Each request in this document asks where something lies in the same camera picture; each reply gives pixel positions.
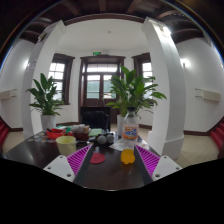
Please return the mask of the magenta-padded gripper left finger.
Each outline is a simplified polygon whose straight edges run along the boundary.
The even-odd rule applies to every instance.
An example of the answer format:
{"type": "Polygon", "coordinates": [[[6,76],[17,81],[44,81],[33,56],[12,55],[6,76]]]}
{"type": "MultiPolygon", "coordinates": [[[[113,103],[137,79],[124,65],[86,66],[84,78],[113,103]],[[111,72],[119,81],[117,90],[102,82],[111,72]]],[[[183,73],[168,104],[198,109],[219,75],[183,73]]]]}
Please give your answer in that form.
{"type": "Polygon", "coordinates": [[[44,170],[67,181],[74,182],[88,167],[92,155],[92,146],[88,145],[68,156],[59,155],[44,170]]]}

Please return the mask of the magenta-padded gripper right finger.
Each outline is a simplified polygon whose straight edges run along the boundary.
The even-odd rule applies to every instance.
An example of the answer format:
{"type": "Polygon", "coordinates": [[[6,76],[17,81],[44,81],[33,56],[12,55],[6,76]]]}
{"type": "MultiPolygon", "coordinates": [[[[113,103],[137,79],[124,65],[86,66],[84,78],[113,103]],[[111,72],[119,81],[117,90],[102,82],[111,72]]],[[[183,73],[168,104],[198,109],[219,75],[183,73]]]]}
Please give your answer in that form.
{"type": "Polygon", "coordinates": [[[134,155],[145,185],[181,170],[169,156],[158,156],[138,145],[134,146],[134,155]]]}

